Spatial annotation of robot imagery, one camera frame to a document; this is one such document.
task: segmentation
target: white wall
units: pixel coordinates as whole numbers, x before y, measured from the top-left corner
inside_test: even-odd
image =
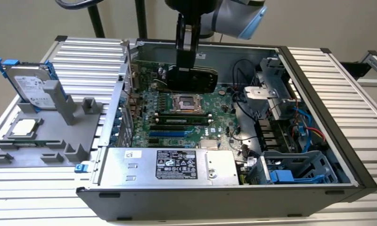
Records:
[[[173,39],[176,11],[164,0],[145,4],[149,38]],[[377,50],[377,0],[267,0],[267,6],[252,40],[223,42],[327,47],[348,61]],[[105,0],[100,13],[107,37],[139,36],[133,0]],[[61,9],[55,0],[0,0],[0,57],[39,62],[57,35],[95,37],[85,9]],[[1,81],[0,87],[12,92]],[[377,89],[369,92],[377,96]]]

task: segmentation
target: motherboard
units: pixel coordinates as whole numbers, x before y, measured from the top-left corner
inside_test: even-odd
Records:
[[[168,64],[136,61],[132,68],[132,147],[183,147],[239,150],[231,138],[237,128],[232,95],[224,85],[213,93],[185,94],[167,89],[164,71]]]

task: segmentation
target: power supply label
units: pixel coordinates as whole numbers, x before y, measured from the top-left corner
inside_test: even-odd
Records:
[[[199,179],[196,151],[157,151],[157,179]]]

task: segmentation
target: cpu socket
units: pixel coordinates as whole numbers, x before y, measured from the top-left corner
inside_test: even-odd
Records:
[[[176,94],[173,95],[173,109],[171,111],[176,113],[201,114],[204,113],[201,100],[203,97],[197,94]]]

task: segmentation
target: black pole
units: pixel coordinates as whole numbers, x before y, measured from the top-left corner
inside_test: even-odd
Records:
[[[137,24],[139,24],[139,36],[141,39],[147,39],[148,34],[147,34],[145,0],[136,0],[136,13],[137,13]]]
[[[105,32],[103,31],[101,21],[100,21],[100,11],[99,6],[93,5],[88,7],[89,18],[92,22],[92,27],[95,30],[95,35],[97,38],[105,37]]]

